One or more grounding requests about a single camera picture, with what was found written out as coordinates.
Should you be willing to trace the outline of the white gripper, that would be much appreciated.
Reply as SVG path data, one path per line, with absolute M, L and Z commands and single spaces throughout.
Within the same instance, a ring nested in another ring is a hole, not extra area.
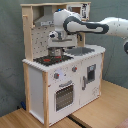
M 66 32 L 52 31 L 49 33 L 48 46 L 55 48 L 74 47 L 77 45 L 77 35 L 68 35 Z

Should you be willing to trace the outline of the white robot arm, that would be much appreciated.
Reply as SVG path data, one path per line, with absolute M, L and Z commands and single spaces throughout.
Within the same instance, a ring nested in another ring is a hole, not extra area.
M 105 34 L 124 38 L 124 51 L 128 54 L 128 20 L 107 17 L 100 22 L 85 22 L 76 12 L 58 9 L 53 14 L 55 30 L 49 33 L 48 46 L 55 48 L 77 45 L 80 33 Z

